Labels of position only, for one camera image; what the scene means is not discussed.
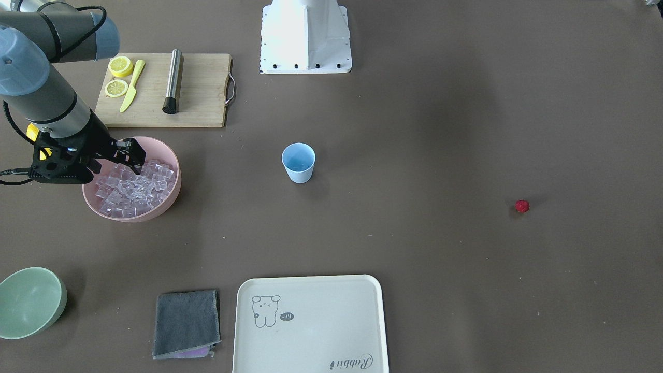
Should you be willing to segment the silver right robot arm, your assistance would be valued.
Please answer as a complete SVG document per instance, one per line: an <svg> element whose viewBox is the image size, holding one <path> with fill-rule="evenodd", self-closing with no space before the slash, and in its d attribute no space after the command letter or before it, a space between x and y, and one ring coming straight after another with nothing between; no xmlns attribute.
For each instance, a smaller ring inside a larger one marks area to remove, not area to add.
<svg viewBox="0 0 663 373"><path fill-rule="evenodd" d="M114 139L56 70L59 62L99 61L119 52L119 31L101 6L64 1L2 1L1 95L38 130L33 160L12 173L42 183L91 182L101 159L140 173L137 140Z"/></svg>

